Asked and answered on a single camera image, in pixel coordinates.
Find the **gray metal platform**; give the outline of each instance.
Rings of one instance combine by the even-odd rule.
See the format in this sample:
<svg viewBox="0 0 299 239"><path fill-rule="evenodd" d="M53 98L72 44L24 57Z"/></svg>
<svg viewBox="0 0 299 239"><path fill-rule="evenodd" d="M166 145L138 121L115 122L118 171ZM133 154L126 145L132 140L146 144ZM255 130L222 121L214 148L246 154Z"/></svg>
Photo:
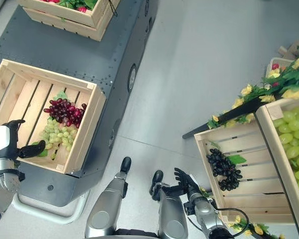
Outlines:
<svg viewBox="0 0 299 239"><path fill-rule="evenodd" d="M129 98L130 69L141 62L157 5L157 0L121 0L101 42L32 21L16 9L0 38L0 62L9 59L94 82L107 97L82 169L63 175L21 163L22 195L61 207L102 177Z"/></svg>

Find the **gray floor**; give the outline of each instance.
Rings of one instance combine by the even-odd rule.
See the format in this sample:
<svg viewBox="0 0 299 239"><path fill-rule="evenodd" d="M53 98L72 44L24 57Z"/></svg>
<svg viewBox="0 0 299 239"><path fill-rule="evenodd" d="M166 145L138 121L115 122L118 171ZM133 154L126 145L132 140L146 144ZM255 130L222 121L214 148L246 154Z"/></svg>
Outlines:
<svg viewBox="0 0 299 239"><path fill-rule="evenodd" d="M13 7L8 0L0 33ZM162 169L173 183L173 168L180 167L209 188L193 139L181 135L229 109L241 88L260 82L278 47L296 39L299 0L162 0L107 169L81 218L60 226L10 207L0 222L0 239L83 238L89 211L126 155L133 164L118 227L155 232L158 204L148 195L153 172ZM296 238L293 225L269 226ZM190 239L204 238L188 227Z"/></svg>

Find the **grape bunch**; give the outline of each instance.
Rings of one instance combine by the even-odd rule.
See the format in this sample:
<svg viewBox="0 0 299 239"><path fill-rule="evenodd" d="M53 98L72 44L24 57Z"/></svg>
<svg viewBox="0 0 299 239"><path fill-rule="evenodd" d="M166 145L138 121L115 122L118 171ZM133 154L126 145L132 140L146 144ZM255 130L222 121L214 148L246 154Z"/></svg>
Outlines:
<svg viewBox="0 0 299 239"><path fill-rule="evenodd" d="M273 121L293 168L299 187L299 107L283 112L284 117Z"/></svg>
<svg viewBox="0 0 299 239"><path fill-rule="evenodd" d="M71 151L73 141L78 130L74 126L61 126L55 119L48 119L44 131L40 133L40 138L45 141L45 149L58 150L60 145Z"/></svg>
<svg viewBox="0 0 299 239"><path fill-rule="evenodd" d="M207 155L208 162L212 166L213 176L218 175L227 177L226 179L218 182L222 191L236 189L239 186L238 179L243 176L240 174L241 171L236 169L236 165L233 164L228 157L226 157L217 148L210 150L211 155Z"/></svg>
<svg viewBox="0 0 299 239"><path fill-rule="evenodd" d="M43 109L45 113L49 113L53 120L58 123L64 123L70 127L74 124L77 128L80 127L83 115L85 113L86 104L82 104L82 109L75 108L75 104L67 99L58 98L56 101L50 100L51 106L48 109Z"/></svg>

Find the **green leaf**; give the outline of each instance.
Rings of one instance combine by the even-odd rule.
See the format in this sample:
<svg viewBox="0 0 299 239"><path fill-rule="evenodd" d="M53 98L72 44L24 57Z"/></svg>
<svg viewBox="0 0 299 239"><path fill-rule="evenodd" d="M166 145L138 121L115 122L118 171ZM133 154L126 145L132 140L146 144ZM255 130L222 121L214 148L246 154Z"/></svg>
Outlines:
<svg viewBox="0 0 299 239"><path fill-rule="evenodd" d="M212 146L214 146L215 148L218 148L219 150L220 150L220 146L218 145L218 144L216 144L215 142L213 142L213 141L209 141L210 142L210 144L212 145Z"/></svg>
<svg viewBox="0 0 299 239"><path fill-rule="evenodd" d="M233 164L240 164L240 163L247 162L247 160L240 155L231 155L228 156L228 158Z"/></svg>
<svg viewBox="0 0 299 239"><path fill-rule="evenodd" d="M31 145L38 145L39 143L38 142L33 142ZM48 156L48 150L43 150L42 151L42 153L40 153L39 155L38 155L38 157L46 157L46 156Z"/></svg>
<svg viewBox="0 0 299 239"><path fill-rule="evenodd" d="M92 10L93 10L93 8L94 8L94 6L95 6L95 4L96 4L97 1L98 1L98 0L84 0L85 4L86 4L90 9L92 9Z"/></svg>
<svg viewBox="0 0 299 239"><path fill-rule="evenodd" d="M53 99L56 101L58 98L61 99L68 99L68 97L66 96L66 94L63 91L60 91L55 97L53 97Z"/></svg>

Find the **robot leg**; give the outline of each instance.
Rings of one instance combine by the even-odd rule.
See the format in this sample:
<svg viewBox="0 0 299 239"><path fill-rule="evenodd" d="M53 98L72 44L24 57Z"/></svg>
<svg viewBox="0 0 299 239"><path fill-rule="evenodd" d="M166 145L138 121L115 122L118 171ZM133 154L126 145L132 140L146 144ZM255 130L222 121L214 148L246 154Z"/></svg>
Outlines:
<svg viewBox="0 0 299 239"><path fill-rule="evenodd" d="M125 157L121 170L109 183L96 201L86 223L85 238L113 235L119 217L122 198L128 184L125 181L131 166L131 159Z"/></svg>
<svg viewBox="0 0 299 239"><path fill-rule="evenodd" d="M169 185L161 183L163 172L157 171L153 177L150 194L159 201L158 236L161 239L187 239L188 228L179 196L168 193Z"/></svg>

